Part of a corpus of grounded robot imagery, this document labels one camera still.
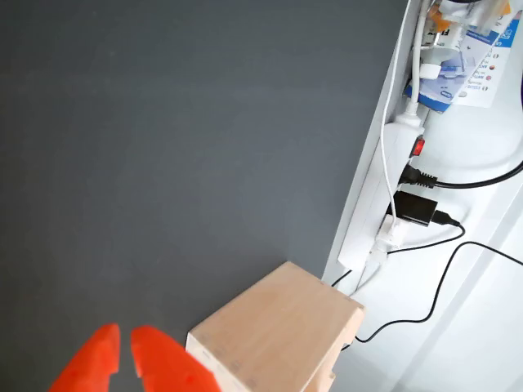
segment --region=dark gray table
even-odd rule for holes
[[[103,323],[181,342],[281,262],[321,275],[404,0],[3,1],[0,385]]]

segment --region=power strip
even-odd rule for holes
[[[414,143],[422,133],[422,127],[413,127],[397,120],[385,126],[383,141],[388,175],[393,186],[398,184],[401,172],[410,159]],[[389,202],[378,145],[337,258],[346,268],[354,271],[363,270],[382,226]]]

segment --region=white cable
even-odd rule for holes
[[[419,95],[419,56],[422,45],[423,38],[423,28],[425,26],[425,20],[427,18],[427,11],[430,5],[431,0],[422,0],[422,5],[420,8],[420,13],[418,17],[418,24],[416,25],[416,33],[414,36],[414,49],[413,49],[413,92],[412,98],[407,106],[406,113],[416,114],[416,109],[418,108],[418,95]],[[387,170],[387,158],[385,155],[385,140],[384,140],[384,131],[385,131],[385,121],[387,120],[387,111],[389,109],[389,104],[391,103],[392,89],[394,88],[394,80],[396,78],[396,69],[398,67],[398,58],[400,57],[400,45],[401,39],[403,38],[403,30],[405,29],[405,21],[407,20],[407,14],[409,13],[410,3],[412,1],[407,1],[407,6],[405,8],[405,13],[403,14],[403,20],[401,21],[400,32],[398,34],[398,40],[396,41],[396,48],[394,50],[394,58],[392,60],[392,72],[391,72],[391,83],[389,85],[389,91],[387,93],[387,99],[385,100],[385,106],[383,107],[382,123],[380,126],[379,132],[379,146],[382,153],[382,163],[383,163],[383,174],[385,176],[385,184],[387,185],[387,192],[389,193],[389,199],[391,200],[391,211],[392,211],[392,224],[390,231],[394,230],[397,222],[396,215],[396,204],[394,203],[394,192],[392,191],[391,180],[389,179],[389,174]]]
[[[387,93],[387,99],[385,100],[385,106],[383,107],[382,123],[379,130],[379,147],[382,152],[382,163],[383,163],[383,174],[385,175],[385,184],[387,184],[387,191],[389,193],[389,198],[391,199],[391,210],[392,210],[392,224],[391,229],[396,225],[396,204],[394,203],[394,193],[392,192],[391,180],[389,179],[389,173],[387,170],[387,158],[385,156],[385,141],[383,138],[383,133],[385,130],[385,121],[387,120],[387,111],[389,109],[389,104],[391,103],[392,89],[394,88],[394,79],[396,79],[396,69],[398,68],[398,59],[400,57],[400,45],[401,39],[403,38],[403,30],[405,29],[405,21],[407,20],[407,14],[409,13],[410,3],[412,1],[407,1],[407,7],[405,8],[405,13],[403,14],[403,20],[401,21],[400,33],[398,34],[398,40],[396,41],[396,48],[394,49],[394,58],[392,59],[392,71],[391,71],[391,83],[389,84],[389,91]]]
[[[427,20],[427,12],[431,0],[422,0],[422,5],[419,9],[418,24],[416,25],[416,34],[414,35],[413,54],[412,54],[412,94],[410,95],[410,102],[405,110],[408,114],[416,114],[418,110],[418,96],[419,96],[419,59],[422,51],[423,29]]]

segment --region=package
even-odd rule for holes
[[[460,52],[441,63],[438,78],[420,80],[418,101],[430,109],[445,112],[515,15],[516,11],[513,11],[499,18],[486,36],[469,29],[461,42]],[[412,94],[410,85],[405,89],[405,94]]]
[[[501,82],[508,55],[516,35],[521,11],[510,22],[505,32],[499,37],[476,72],[468,79],[453,105],[476,106],[489,108],[494,101],[498,85]]]

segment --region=wooden block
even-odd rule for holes
[[[362,305],[290,261],[190,331],[186,349],[229,391],[328,391]]]

